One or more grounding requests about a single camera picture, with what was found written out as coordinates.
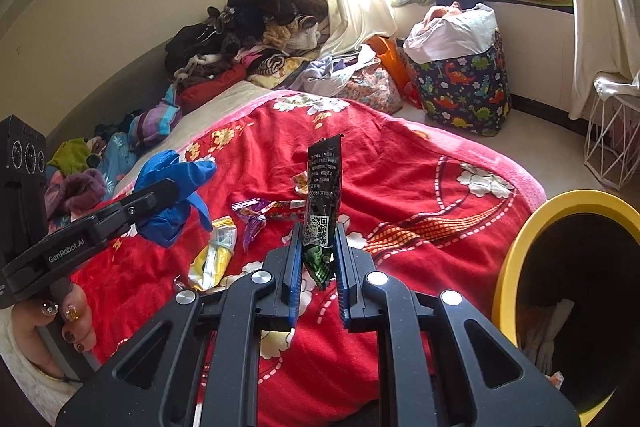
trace qr code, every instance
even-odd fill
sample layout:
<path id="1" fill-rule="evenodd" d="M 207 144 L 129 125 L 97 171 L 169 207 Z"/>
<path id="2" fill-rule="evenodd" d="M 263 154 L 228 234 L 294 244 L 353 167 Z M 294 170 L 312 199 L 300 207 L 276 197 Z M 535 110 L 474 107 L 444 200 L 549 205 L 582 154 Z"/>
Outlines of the qr code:
<path id="1" fill-rule="evenodd" d="M 307 216 L 304 245 L 329 246 L 329 216 Z"/>

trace blue glove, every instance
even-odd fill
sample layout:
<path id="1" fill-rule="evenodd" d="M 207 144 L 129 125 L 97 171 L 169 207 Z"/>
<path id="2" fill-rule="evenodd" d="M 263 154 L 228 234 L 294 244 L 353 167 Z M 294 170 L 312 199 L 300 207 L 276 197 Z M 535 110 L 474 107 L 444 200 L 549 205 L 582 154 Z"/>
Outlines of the blue glove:
<path id="1" fill-rule="evenodd" d="M 191 214 L 193 205 L 200 213 L 200 223 L 209 232 L 212 230 L 209 209 L 196 194 L 196 189 L 208 182 L 216 172 L 213 161 L 182 162 L 175 151 L 159 152 L 149 158 L 140 171 L 134 191 L 148 187 L 164 178 L 178 185 L 177 203 L 149 219 L 136 224 L 138 233 L 160 247 L 174 244 Z"/>

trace white wire basket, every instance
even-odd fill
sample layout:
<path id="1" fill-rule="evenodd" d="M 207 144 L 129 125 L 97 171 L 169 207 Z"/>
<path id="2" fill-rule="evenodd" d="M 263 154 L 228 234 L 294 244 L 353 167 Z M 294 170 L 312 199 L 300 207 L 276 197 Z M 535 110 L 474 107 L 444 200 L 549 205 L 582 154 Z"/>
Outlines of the white wire basket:
<path id="1" fill-rule="evenodd" d="M 640 163 L 640 98 L 596 96 L 584 142 L 584 164 L 603 185 L 620 190 Z"/>

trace hand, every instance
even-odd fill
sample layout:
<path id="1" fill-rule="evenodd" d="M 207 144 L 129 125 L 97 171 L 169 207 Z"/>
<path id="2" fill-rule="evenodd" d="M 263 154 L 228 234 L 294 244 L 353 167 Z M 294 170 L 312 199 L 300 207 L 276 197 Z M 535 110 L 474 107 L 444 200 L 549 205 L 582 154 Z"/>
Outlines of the hand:
<path id="1" fill-rule="evenodd" d="M 61 309 L 58 305 L 42 299 L 22 301 L 14 306 L 11 322 L 14 338 L 22 354 L 36 367 L 52 377 L 64 377 L 46 344 L 40 338 L 38 326 L 46 326 L 60 311 L 65 325 L 62 328 L 63 338 L 74 344 L 76 351 L 82 353 L 94 349 L 96 338 L 92 324 L 91 308 L 86 303 L 84 290 L 72 284 Z"/>

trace dinosaur print bag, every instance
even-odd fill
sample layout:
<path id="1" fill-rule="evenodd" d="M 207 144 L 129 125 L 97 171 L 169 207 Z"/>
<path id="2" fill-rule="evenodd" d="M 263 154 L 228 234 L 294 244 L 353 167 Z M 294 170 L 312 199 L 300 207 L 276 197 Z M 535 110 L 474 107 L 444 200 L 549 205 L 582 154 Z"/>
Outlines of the dinosaur print bag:
<path id="1" fill-rule="evenodd" d="M 409 73 L 431 120 L 493 136 L 511 107 L 500 32 L 480 54 L 418 64 L 409 60 Z"/>

